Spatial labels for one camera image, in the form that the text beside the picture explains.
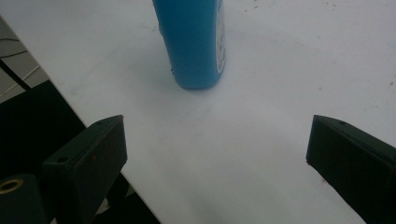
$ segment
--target bottle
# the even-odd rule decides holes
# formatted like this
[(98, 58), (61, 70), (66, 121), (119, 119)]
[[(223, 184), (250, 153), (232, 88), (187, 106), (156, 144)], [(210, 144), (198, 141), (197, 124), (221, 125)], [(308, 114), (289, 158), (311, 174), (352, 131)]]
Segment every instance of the bottle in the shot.
[(214, 86), (225, 63), (222, 0), (153, 0), (153, 4), (178, 85)]

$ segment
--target white table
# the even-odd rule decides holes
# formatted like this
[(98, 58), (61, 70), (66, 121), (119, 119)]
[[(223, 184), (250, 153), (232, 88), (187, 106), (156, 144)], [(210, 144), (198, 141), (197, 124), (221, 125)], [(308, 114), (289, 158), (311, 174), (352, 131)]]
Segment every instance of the white table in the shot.
[(123, 173), (162, 223), (363, 223), (305, 162), (314, 114), (396, 146), (396, 2), (224, 0), (219, 84), (174, 81), (149, 0), (1, 0), (85, 124), (123, 114)]

